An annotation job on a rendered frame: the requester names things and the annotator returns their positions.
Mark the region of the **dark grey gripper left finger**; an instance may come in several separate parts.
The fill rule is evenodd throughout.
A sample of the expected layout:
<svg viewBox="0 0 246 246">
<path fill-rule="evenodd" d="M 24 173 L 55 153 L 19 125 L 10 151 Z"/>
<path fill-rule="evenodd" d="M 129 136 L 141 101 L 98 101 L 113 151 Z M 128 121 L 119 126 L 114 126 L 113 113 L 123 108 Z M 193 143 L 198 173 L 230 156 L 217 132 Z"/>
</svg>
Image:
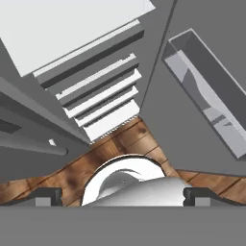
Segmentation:
<svg viewBox="0 0 246 246">
<path fill-rule="evenodd" d="M 39 187 L 27 197 L 2 204 L 9 206 L 61 207 L 62 189 L 60 187 Z"/>
</svg>

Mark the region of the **grey appliance door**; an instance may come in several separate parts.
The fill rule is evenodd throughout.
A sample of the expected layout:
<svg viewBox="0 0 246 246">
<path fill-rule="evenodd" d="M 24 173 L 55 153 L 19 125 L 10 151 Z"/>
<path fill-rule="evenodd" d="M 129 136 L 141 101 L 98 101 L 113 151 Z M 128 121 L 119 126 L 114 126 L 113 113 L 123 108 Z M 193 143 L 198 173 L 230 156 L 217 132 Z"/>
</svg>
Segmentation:
<svg viewBox="0 0 246 246">
<path fill-rule="evenodd" d="M 44 176 L 89 150 L 89 139 L 33 75 L 20 76 L 0 39 L 0 132 L 68 150 L 65 156 L 0 147 L 0 184 Z"/>
</svg>

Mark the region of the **white round object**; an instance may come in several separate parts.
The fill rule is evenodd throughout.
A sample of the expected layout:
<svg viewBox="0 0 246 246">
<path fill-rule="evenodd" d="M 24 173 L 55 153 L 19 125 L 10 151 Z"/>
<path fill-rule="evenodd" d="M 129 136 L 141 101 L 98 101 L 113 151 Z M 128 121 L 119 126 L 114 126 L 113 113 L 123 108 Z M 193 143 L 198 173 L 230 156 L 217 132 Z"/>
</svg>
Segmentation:
<svg viewBox="0 0 246 246">
<path fill-rule="evenodd" d="M 160 164 L 142 155 L 123 155 L 99 167 L 85 185 L 82 207 L 182 207 L 181 178 L 168 177 Z"/>
</svg>

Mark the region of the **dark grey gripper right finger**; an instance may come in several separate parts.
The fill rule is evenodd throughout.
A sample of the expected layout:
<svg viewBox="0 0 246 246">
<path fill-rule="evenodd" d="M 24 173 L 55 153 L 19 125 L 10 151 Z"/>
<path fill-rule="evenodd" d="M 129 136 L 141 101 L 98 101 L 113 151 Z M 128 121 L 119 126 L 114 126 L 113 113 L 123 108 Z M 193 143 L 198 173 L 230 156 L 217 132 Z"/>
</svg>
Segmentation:
<svg viewBox="0 0 246 246">
<path fill-rule="evenodd" d="M 207 187 L 186 187 L 185 207 L 245 207 L 245 204 L 222 198 Z"/>
</svg>

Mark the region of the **clear fridge door bin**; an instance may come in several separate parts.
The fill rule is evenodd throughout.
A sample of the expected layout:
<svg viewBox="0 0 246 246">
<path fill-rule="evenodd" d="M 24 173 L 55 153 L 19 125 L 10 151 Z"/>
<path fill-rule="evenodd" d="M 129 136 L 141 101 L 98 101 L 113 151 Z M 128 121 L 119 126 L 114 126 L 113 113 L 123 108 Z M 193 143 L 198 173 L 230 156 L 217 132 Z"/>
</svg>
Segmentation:
<svg viewBox="0 0 246 246">
<path fill-rule="evenodd" d="M 246 91 L 195 30 L 167 40 L 162 62 L 237 160 L 246 160 Z"/>
</svg>

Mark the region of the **grey fridge door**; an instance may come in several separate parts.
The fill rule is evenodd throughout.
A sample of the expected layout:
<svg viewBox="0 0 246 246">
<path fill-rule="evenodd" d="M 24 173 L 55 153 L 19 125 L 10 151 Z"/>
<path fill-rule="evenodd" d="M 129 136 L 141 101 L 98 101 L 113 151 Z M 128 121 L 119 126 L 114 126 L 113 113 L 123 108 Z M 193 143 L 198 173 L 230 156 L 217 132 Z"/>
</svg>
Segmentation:
<svg viewBox="0 0 246 246">
<path fill-rule="evenodd" d="M 174 75 L 162 62 L 167 40 L 193 29 L 246 91 L 246 0 L 152 0 L 142 17 L 146 63 L 140 115 L 177 169 L 246 176 Z"/>
</svg>

